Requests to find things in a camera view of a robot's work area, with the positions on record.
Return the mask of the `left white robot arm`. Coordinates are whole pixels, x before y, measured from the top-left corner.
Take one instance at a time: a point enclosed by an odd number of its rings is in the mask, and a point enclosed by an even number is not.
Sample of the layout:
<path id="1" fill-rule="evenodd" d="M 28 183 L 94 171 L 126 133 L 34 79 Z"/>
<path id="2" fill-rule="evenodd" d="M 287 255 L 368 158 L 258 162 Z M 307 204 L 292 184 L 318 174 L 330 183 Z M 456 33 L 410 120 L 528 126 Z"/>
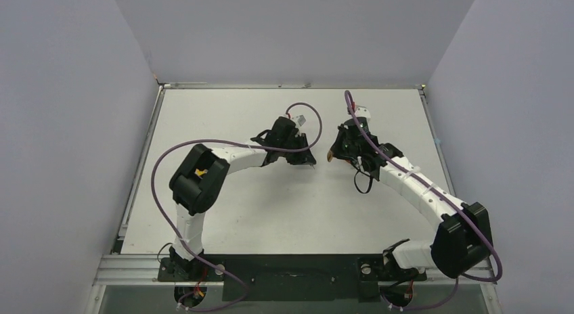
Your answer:
<path id="1" fill-rule="evenodd" d="M 311 143 L 303 133 L 303 115 L 285 113 L 269 129 L 247 143 L 214 140 L 191 141 L 192 147 L 169 180 L 176 203 L 177 219 L 169 221 L 175 241 L 169 255 L 160 260 L 161 282 L 197 282 L 220 280 L 223 275 L 239 282 L 255 281 L 261 263 L 253 255 L 236 258 L 206 256 L 203 245 L 207 211 L 215 204 L 227 177 L 251 168 L 268 166 L 283 158 L 290 165 L 316 165 Z"/>

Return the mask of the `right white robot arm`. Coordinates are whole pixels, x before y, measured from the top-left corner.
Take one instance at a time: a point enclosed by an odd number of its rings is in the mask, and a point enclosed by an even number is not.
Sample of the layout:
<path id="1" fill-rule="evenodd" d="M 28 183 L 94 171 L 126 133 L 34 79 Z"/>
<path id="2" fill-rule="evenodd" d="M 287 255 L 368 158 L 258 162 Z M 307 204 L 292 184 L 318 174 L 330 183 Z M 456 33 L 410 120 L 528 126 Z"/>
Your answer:
<path id="1" fill-rule="evenodd" d="M 409 269 L 435 268 L 457 278 L 491 255 L 493 240 L 489 213 L 480 203 L 468 204 L 436 186 L 391 143 L 373 148 L 376 136 L 368 120 L 349 119 L 338 126 L 328 160 L 348 162 L 361 174 L 395 190 L 429 223 L 430 240 L 401 240 L 383 252 L 382 269 L 401 277 Z"/>

